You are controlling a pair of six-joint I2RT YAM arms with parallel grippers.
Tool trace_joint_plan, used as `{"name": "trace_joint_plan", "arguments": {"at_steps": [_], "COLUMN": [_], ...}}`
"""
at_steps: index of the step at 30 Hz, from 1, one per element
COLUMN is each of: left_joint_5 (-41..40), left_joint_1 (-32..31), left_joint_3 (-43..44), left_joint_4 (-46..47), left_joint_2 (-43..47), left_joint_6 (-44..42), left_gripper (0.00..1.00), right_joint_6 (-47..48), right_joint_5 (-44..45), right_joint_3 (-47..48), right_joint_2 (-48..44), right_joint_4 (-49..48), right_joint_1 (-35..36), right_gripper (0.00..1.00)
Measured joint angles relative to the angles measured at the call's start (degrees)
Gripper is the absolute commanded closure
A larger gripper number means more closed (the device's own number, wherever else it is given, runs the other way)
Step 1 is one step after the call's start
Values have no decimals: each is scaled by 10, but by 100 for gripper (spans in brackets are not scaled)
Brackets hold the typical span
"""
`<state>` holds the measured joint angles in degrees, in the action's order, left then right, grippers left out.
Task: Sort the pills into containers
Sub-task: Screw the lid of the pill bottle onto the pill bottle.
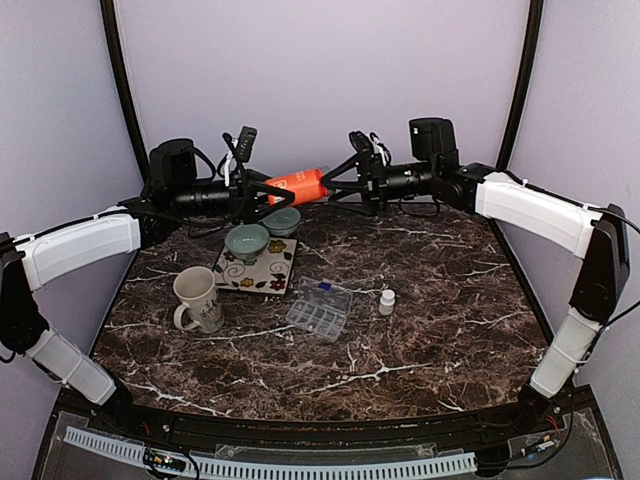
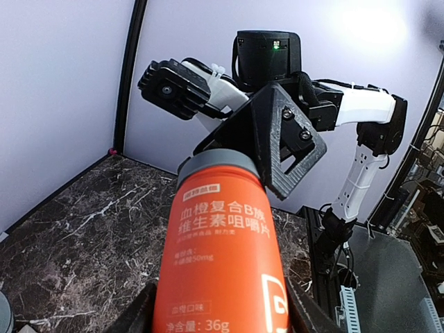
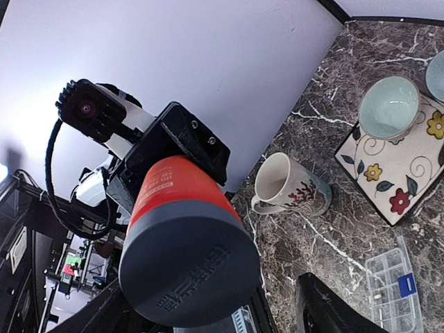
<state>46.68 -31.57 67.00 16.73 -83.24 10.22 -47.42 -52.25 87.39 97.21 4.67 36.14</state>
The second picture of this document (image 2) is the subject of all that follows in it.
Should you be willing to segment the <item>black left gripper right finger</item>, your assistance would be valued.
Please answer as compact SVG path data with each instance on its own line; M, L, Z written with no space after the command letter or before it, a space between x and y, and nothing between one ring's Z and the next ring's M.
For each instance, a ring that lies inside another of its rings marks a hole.
M334 333L341 332L336 323L308 296L298 284L286 277L289 305L290 332Z

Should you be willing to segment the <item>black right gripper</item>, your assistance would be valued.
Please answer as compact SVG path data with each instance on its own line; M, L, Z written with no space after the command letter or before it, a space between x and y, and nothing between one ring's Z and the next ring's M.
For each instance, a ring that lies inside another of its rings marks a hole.
M215 148L243 153L255 163L262 184L285 200L326 153L317 132L335 129L342 91L303 71L277 82L219 124L193 156Z

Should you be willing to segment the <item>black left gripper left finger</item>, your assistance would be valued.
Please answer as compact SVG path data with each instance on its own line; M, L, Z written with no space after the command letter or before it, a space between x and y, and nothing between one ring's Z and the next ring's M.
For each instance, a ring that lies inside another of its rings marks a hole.
M152 332L157 285L149 282L107 329L106 333Z

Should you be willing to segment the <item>orange bottle with grey lid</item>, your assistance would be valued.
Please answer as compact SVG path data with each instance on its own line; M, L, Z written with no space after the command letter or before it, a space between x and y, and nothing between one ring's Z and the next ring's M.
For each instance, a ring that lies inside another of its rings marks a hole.
M204 151L178 174L154 332L289 332L271 206L253 161Z

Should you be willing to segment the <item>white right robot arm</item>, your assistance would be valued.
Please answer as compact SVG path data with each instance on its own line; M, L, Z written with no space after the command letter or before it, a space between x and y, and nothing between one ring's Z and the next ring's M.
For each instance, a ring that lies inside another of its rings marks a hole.
M355 159L341 192L323 215L323 231L316 241L321 252L330 254L351 237L375 174L387 167L400 146L406 115L406 100L384 89L311 80L297 71L256 87L194 152L225 148L247 155L261 183L285 199L326 153L321 133L355 124Z

